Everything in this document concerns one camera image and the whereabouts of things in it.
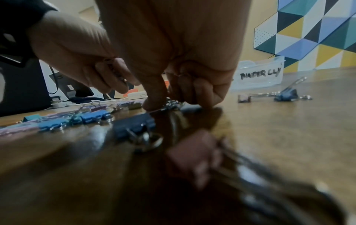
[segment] yellow triangle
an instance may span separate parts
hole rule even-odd
[[[340,53],[342,49],[337,49],[334,47],[326,46],[323,44],[319,45],[319,50],[318,50],[318,56],[316,58],[316,66],[318,67],[324,62],[328,61],[332,57],[334,57],[336,54]]]
[[[301,38],[303,32],[303,21],[304,17],[287,26],[286,28],[278,32],[278,34],[286,35],[289,37]]]
[[[283,73],[298,72],[298,65],[299,65],[299,61],[293,63],[292,65],[287,66],[286,68],[284,68]]]
[[[349,51],[344,51],[344,54],[342,56],[341,60],[341,67],[344,66],[356,66],[356,53],[354,52],[349,52]]]

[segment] table surface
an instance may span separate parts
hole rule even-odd
[[[300,181],[324,182],[356,210],[356,68],[287,74],[311,101],[238,104],[229,93],[212,110],[154,115],[165,135],[155,151],[135,155],[111,125],[36,133],[0,146],[0,224],[232,224],[243,210],[214,188],[200,193],[167,178],[164,152],[199,128],[227,136],[233,147]],[[116,114],[123,118],[129,114]],[[1,118],[13,123],[23,115]]]

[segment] geometric wall pattern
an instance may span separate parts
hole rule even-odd
[[[285,56],[285,73],[356,66],[356,0],[279,0],[254,49]]]

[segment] orange object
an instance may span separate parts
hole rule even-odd
[[[124,94],[124,95],[123,95],[123,97],[127,97],[127,94],[129,94],[129,93],[133,93],[133,92],[138,92],[138,89],[137,89],[137,88],[135,88],[135,89],[131,89],[131,90],[129,90],[126,94]]]

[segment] clear plastic box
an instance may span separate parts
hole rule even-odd
[[[284,56],[258,62],[240,61],[230,91],[278,85],[282,82],[283,68]]]

